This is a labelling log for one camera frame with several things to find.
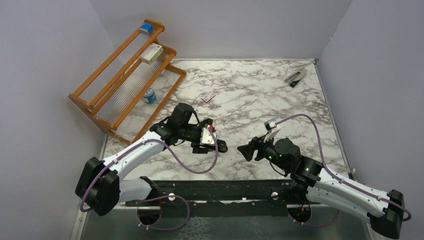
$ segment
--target small bottle with blue label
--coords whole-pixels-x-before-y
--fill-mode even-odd
[[[146,103],[153,103],[156,100],[156,94],[155,91],[153,91],[152,87],[149,87],[148,90],[145,92],[145,94],[143,95],[143,100]]]

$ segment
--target wooden rack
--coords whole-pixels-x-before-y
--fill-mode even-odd
[[[144,23],[153,26],[153,30],[147,37],[143,34],[139,35],[138,29],[134,31],[75,92],[69,95],[69,98],[103,132],[125,144],[137,141],[146,133],[155,117],[186,76],[186,71],[170,64],[177,52],[157,40],[159,34],[165,30],[165,26],[150,19],[144,20]],[[147,64],[142,62],[139,56],[152,43],[161,45],[163,52],[155,62]],[[174,85],[134,139],[126,139],[119,135],[117,129],[120,124],[164,70],[179,75]],[[135,77],[139,80],[129,82],[129,77],[132,76],[133,79],[134,74],[137,74]]]

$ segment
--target white wall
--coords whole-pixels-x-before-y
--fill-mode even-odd
[[[114,46],[144,19],[177,58],[319,58],[351,0],[91,0]]]
[[[424,1],[353,0],[318,62],[357,178],[401,191],[424,239]]]
[[[68,99],[113,51],[89,0],[0,2],[1,239],[68,239],[103,135]]]

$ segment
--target white marble surface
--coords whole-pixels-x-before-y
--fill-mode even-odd
[[[156,122],[169,116],[174,107],[184,102],[193,106],[200,120],[211,118],[218,138],[227,142],[228,152],[220,153],[215,168],[206,174],[193,174],[182,168],[168,151],[145,161],[126,179],[148,176],[152,180],[254,180],[282,179],[267,160],[247,162],[236,147],[247,144],[252,137],[266,133],[264,122],[293,114],[310,115],[322,138],[323,154],[328,165],[347,175],[333,123],[312,60],[175,60],[175,66],[187,71],[187,76],[159,113]],[[301,66],[306,76],[291,88],[284,79]],[[163,74],[154,85],[158,100],[153,104],[140,101],[118,131],[134,138],[166,91],[175,82],[172,73]],[[201,96],[216,93],[205,103]],[[283,123],[276,136],[290,138],[300,146],[303,155],[319,160],[317,137],[312,124],[304,117]],[[109,137],[104,157],[115,154],[125,144]],[[195,170],[207,169],[214,153],[192,154],[190,143],[173,146],[176,154]]]

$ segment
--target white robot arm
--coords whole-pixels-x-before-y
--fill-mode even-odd
[[[194,114],[197,124],[190,124]],[[150,157],[175,145],[177,141],[189,141],[194,154],[206,154],[210,151],[225,153],[228,148],[225,141],[217,139],[212,119],[199,121],[194,109],[185,103],[179,103],[171,116],[154,124],[139,140],[124,150],[103,160],[91,158],[85,164],[75,193],[99,216],[110,212],[117,203],[132,200],[144,200],[152,186],[146,179],[124,180],[134,168]]]
[[[280,122],[271,119],[265,122],[268,131],[266,135],[254,137],[247,145],[239,146],[237,149],[247,161],[251,161],[254,152],[257,151],[255,161],[265,158],[284,170],[285,176],[290,174],[290,178],[300,186],[301,195],[309,202],[326,204],[349,213],[370,223],[377,233],[398,239],[402,221],[407,221],[411,217],[404,207],[402,193],[397,190],[390,192],[377,190],[343,177],[328,168],[324,161],[319,162],[301,155],[300,148],[288,138],[279,139],[274,144],[274,136],[280,130],[278,124],[298,116],[310,118],[298,114]],[[408,213],[405,219],[403,219],[404,212]]]

